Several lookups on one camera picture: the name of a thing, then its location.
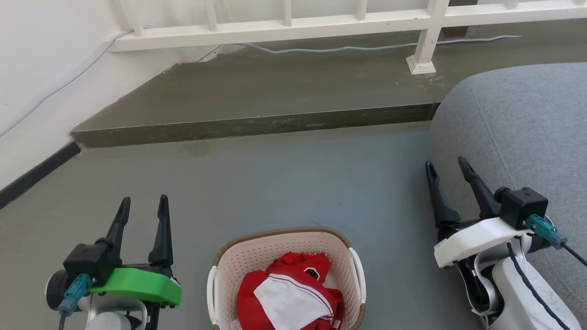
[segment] railing post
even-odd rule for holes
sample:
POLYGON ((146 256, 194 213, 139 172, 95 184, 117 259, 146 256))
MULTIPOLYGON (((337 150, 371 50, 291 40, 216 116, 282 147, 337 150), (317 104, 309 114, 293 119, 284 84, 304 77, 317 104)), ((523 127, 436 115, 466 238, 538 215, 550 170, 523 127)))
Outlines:
POLYGON ((285 26, 292 27, 292 0, 284 0, 285 26))
POLYGON ((365 15, 367 15, 367 2, 368 0, 359 0, 359 9, 357 10, 357 19, 359 22, 365 20, 365 15))
POLYGON ((136 0, 122 0, 122 8, 126 15, 126 19, 134 29, 134 34, 142 36, 144 32, 143 21, 140 19, 136 0))
POLYGON ((505 6, 508 9, 514 9, 518 6, 519 0, 505 0, 505 6))
POLYGON ((406 59, 412 75, 436 72, 432 64, 432 54, 442 28, 448 2, 449 0, 430 0, 428 3, 430 25, 420 32, 416 53, 406 59))
POLYGON ((206 0, 206 13, 208 13, 208 28, 210 31, 216 31, 218 22, 216 21, 214 0, 206 0))
POLYGON ((218 0, 217 22, 232 23, 232 14, 227 0, 218 0))

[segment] teal cable connector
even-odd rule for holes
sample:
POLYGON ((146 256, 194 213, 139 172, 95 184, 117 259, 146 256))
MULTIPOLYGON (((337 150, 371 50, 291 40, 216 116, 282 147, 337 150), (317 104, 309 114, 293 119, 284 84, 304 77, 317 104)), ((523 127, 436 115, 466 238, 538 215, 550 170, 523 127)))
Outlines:
POLYGON ((57 307, 60 314, 71 316, 77 309, 77 303, 85 296, 92 287, 92 279, 87 274, 79 274, 69 289, 63 295, 63 301, 57 307))
POLYGON ((526 227, 536 234, 546 238, 546 240, 557 250, 563 248, 561 244, 566 243, 568 240, 565 235, 558 232, 556 227, 536 214, 532 214, 528 217, 526 227))

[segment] black trim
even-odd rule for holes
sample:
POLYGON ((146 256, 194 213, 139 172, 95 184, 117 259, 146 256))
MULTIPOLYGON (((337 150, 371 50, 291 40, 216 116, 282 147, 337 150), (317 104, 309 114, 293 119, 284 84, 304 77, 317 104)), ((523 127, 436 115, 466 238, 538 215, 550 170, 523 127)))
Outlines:
POLYGON ((43 163, 37 165, 34 169, 28 171, 20 178, 16 179, 8 187, 0 191, 0 210, 10 204, 27 190, 32 188, 37 182, 41 181, 49 173, 56 170, 66 161, 79 154, 81 149, 75 142, 69 143, 63 149, 57 151, 53 156, 46 159, 43 163))

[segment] red clothing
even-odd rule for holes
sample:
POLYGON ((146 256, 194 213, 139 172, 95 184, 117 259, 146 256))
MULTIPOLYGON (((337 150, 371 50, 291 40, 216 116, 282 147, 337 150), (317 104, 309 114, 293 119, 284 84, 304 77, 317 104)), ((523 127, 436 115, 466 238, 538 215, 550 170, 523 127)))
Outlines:
POLYGON ((290 252, 245 275, 237 295, 242 330, 339 330, 345 307, 340 291, 323 286, 329 268, 324 253, 290 252))

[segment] gray cable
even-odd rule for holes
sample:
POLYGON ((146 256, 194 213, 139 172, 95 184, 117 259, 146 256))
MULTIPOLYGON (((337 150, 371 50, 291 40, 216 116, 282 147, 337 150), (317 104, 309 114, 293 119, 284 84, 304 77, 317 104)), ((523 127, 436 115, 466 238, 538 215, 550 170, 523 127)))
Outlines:
POLYGON ((61 317, 59 318, 59 330, 63 330, 65 327, 65 313, 61 313, 61 317))
MULTIPOLYGON (((145 26, 144 28, 149 29, 149 28, 154 28, 154 27, 155 26, 145 26)), ((63 85, 59 86, 53 92, 47 94, 40 101, 38 101, 37 103, 35 103, 35 105, 30 110, 28 110, 27 112, 25 112, 18 120, 16 120, 15 122, 13 122, 6 130, 4 130, 4 132, 0 133, 0 139, 2 138, 2 136, 6 135, 6 133, 10 132, 10 130, 12 130, 14 127, 16 127, 16 125, 20 124, 23 120, 25 120, 25 118, 27 118, 31 113, 33 113, 46 99, 50 98, 55 93, 59 92, 60 90, 64 89, 65 87, 69 86, 69 84, 71 84, 72 82, 74 82, 77 78, 79 78, 79 76, 81 76, 86 71, 88 71, 88 69, 90 69, 96 62, 98 62, 98 60, 100 58, 102 58, 102 56, 106 53, 106 51, 108 51, 108 49, 110 48, 110 46, 112 46, 112 44, 114 43, 114 41, 116 41, 116 39, 118 39, 118 38, 120 38, 122 36, 125 36, 125 35, 131 33, 132 31, 133 30, 126 30, 126 31, 124 31, 124 32, 122 32, 122 33, 114 36, 110 40, 110 42, 108 43, 108 45, 106 45, 106 47, 104 47, 104 49, 100 52, 100 54, 96 58, 94 58, 90 62, 89 65, 87 65, 84 69, 82 69, 73 78, 69 79, 66 83, 64 83, 63 85)), ((443 44, 447 44, 447 43, 494 41, 494 40, 503 39, 503 38, 519 38, 519 37, 520 36, 515 36, 515 35, 502 35, 502 36, 496 36, 496 37, 487 38, 487 39, 458 39, 458 40, 449 40, 449 41, 439 41, 437 43, 443 45, 443 44)), ((253 45, 252 43, 241 43, 240 45, 247 46, 247 47, 252 47, 252 48, 257 48, 259 50, 262 50, 264 52, 268 52, 268 53, 271 53, 271 54, 283 54, 283 53, 290 53, 290 52, 329 53, 329 52, 337 52, 339 50, 345 50, 345 49, 355 49, 355 50, 382 50, 382 49, 393 49, 393 48, 416 46, 417 43, 406 43, 404 45, 393 45, 393 46, 374 47, 374 48, 364 48, 364 47, 347 46, 347 47, 334 48, 334 49, 284 49, 284 50, 270 50, 270 49, 267 49, 267 48, 263 48, 261 46, 253 45)))
POLYGON ((16 120, 12 125, 10 125, 8 127, 8 129, 6 129, 4 132, 2 132, 0 134, 0 138, 2 138, 2 136, 4 136, 6 133, 10 132, 11 129, 13 129, 16 125, 20 124, 23 120, 25 120, 25 118, 27 118, 31 113, 33 113, 40 105, 41 103, 43 103, 46 99, 50 98, 51 96, 53 96, 55 93, 59 92, 60 90, 64 89, 65 87, 69 86, 69 84, 71 84, 72 82, 74 82, 77 78, 79 78, 79 76, 81 76, 82 74, 84 74, 88 69, 90 69, 92 67, 92 65, 94 65, 96 62, 98 62, 98 60, 100 58, 102 58, 102 56, 106 53, 106 51, 108 50, 108 48, 110 48, 110 46, 112 46, 112 44, 114 43, 114 41, 116 41, 116 39, 120 38, 121 36, 125 36, 127 34, 129 34, 130 32, 132 32, 133 30, 126 30, 116 36, 114 36, 110 42, 108 43, 108 45, 106 47, 104 47, 104 49, 102 50, 102 52, 100 52, 100 54, 94 58, 89 65, 87 65, 83 70, 81 70, 79 73, 77 73, 77 75, 75 75, 73 78, 69 79, 66 83, 64 83, 63 85, 59 86, 57 89, 55 89, 53 92, 47 94, 45 97, 43 97, 40 101, 38 101, 37 103, 35 103, 35 105, 28 110, 27 112, 24 113, 24 115, 22 115, 18 120, 16 120))
POLYGON ((575 252, 575 250, 571 249, 571 247, 568 246, 566 242, 562 242, 561 247, 564 247, 567 251, 569 251, 573 257, 577 258, 577 260, 581 262, 581 264, 587 266, 587 261, 583 259, 583 257, 581 257, 577 252, 575 252))
MULTIPOLYGON (((520 38, 521 36, 518 35, 501 35, 496 36, 493 38, 477 38, 477 39, 458 39, 458 40, 446 40, 446 41, 438 41, 437 44, 445 45, 447 43, 459 43, 459 42, 487 42, 487 41, 494 41, 498 39, 504 38, 520 38)), ((271 50, 261 46, 254 45, 252 43, 240 43, 239 45, 257 48, 264 52, 268 52, 271 54, 283 54, 283 53, 292 53, 292 52, 306 52, 306 53, 331 53, 331 52, 338 52, 340 50, 347 50, 347 49, 354 49, 354 50, 383 50, 383 49, 393 49, 393 48, 402 48, 402 47, 410 47, 418 45, 417 42, 415 43, 404 43, 403 45, 393 45, 393 46, 383 46, 383 47, 355 47, 355 46, 346 46, 340 48, 332 48, 332 49, 304 49, 304 48, 293 48, 293 49, 284 49, 284 50, 271 50)))

